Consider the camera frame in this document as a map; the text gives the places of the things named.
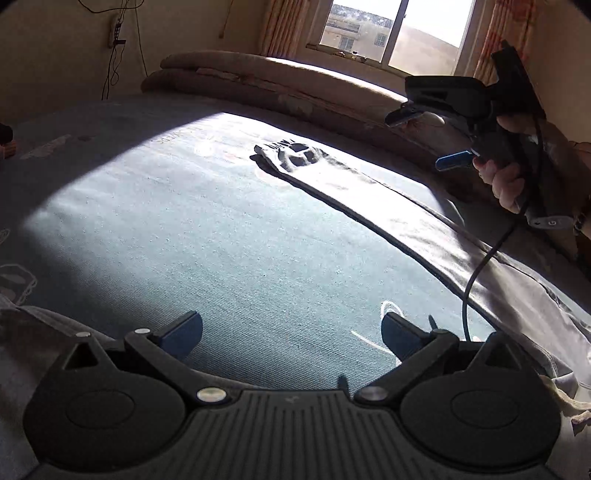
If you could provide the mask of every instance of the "hand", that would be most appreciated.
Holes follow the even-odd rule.
[[[530,135],[537,141],[535,125],[529,115],[500,116],[497,121],[504,129]],[[558,128],[546,121],[540,121],[545,149],[556,169],[567,184],[565,188],[569,202],[575,211],[591,192],[591,148],[589,144],[575,144],[567,140]],[[492,193],[503,208],[518,213],[515,200],[523,192],[525,181],[519,177],[519,165],[512,163],[498,169],[493,160],[474,158],[475,169],[482,180],[492,186]]]
[[[515,200],[525,187],[525,180],[519,178],[519,164],[511,163],[499,170],[493,160],[474,157],[472,163],[482,181],[492,185],[492,193],[499,199],[501,206],[510,212],[519,213]]]

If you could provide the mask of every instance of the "mattress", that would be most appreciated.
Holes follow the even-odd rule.
[[[461,336],[460,299],[415,259],[261,170],[254,146],[290,135],[323,141],[486,241],[506,226],[498,213],[479,220],[411,163],[305,122],[198,96],[132,96],[15,130],[20,154],[0,165],[10,205],[0,292],[113,338],[198,310],[204,336],[187,363],[271,388],[333,388],[345,374],[355,389],[395,367],[379,334],[385,301]],[[396,171],[376,165],[386,162]],[[486,320],[470,316],[471,333],[487,337]]]

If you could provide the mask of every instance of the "folded blanket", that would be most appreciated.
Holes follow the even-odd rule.
[[[425,114],[396,128],[384,124],[406,98],[347,75],[289,60],[227,51],[171,55],[142,91],[213,96],[297,116],[329,131],[402,155],[425,170],[438,156],[463,151],[469,140],[441,118]],[[491,197],[465,171],[449,172],[455,188]]]

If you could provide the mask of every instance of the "black cable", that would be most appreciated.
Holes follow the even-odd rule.
[[[145,0],[142,0],[141,3],[139,5],[136,5],[134,7],[124,7],[124,10],[136,10],[137,8],[141,7],[144,4]],[[106,12],[114,12],[116,10],[121,10],[120,8],[108,8],[106,10],[92,10],[89,7],[87,7],[85,4],[82,3],[82,0],[78,0],[78,3],[80,5],[82,5],[84,8],[86,8],[91,14],[104,14]]]
[[[116,49],[117,49],[117,45],[113,45],[113,49],[111,50],[111,57],[109,58],[109,66],[107,68],[107,77],[105,78],[105,82],[103,83],[103,89],[100,93],[101,100],[108,100],[109,99],[109,78],[111,77],[111,62],[113,61],[113,55],[115,54]]]
[[[540,128],[540,122],[534,116],[534,125],[535,125],[535,134],[538,138],[538,169],[535,174],[534,184],[538,185],[540,181],[540,175],[542,172],[542,163],[544,161],[544,138],[542,137],[542,130]],[[506,240],[511,236],[511,234],[515,231],[517,226],[521,223],[521,219],[525,216],[525,211],[527,210],[528,206],[530,205],[530,200],[532,194],[534,193],[533,187],[528,195],[527,200],[521,206],[519,213],[517,214],[517,218],[513,222],[513,224],[509,227],[509,229],[498,239],[497,243],[488,251],[482,261],[478,264],[478,266],[474,269],[470,280],[466,284],[466,290],[464,291],[464,297],[462,298],[462,326],[464,327],[464,337],[467,342],[470,342],[470,330],[468,329],[468,299],[470,297],[470,291],[474,282],[476,281],[478,275],[482,271],[482,269],[487,265],[490,259],[499,251],[502,245],[506,242]]]
[[[125,11],[128,9],[131,9],[131,8],[127,7],[128,4],[129,4],[129,0],[121,0],[121,6],[119,8],[114,9],[114,10],[121,11],[121,14],[119,15],[119,18],[117,20],[117,23],[119,25],[123,24],[123,20],[125,19]],[[123,60],[123,52],[125,50],[125,43],[123,44],[123,49],[121,50],[121,54],[119,57],[119,63],[117,65],[115,65],[115,61],[117,59],[117,45],[118,45],[117,41],[118,40],[119,40],[119,38],[117,35],[113,39],[113,48],[111,50],[111,56],[109,57],[109,65],[107,67],[107,76],[105,77],[105,82],[103,83],[103,89],[100,93],[101,100],[108,100],[109,94],[111,92],[111,86],[115,86],[119,82],[119,72],[117,72],[117,69],[119,68],[119,65],[121,65],[121,61]],[[115,75],[117,75],[117,79],[115,80],[115,82],[113,82],[113,78],[115,78]]]
[[[139,53],[140,53],[140,55],[142,55],[142,64],[144,64],[144,73],[147,77],[148,76],[148,69],[146,68],[146,61],[144,60],[144,50],[142,49],[142,37],[141,37],[141,34],[139,33],[139,19],[138,19],[137,7],[135,7],[135,25],[138,27]]]
[[[119,65],[121,65],[121,62],[123,61],[123,52],[124,51],[125,51],[125,43],[123,44],[123,48],[121,49],[121,53],[119,54],[119,63],[117,65],[115,65],[115,62],[117,61],[117,51],[115,50],[115,58],[113,59],[113,74],[111,75],[111,79],[109,81],[109,83],[111,84],[112,87],[117,85],[117,83],[119,82],[119,72],[117,72],[117,69],[119,68]],[[115,80],[115,82],[113,82],[113,78],[115,78],[115,75],[117,75],[117,79]]]

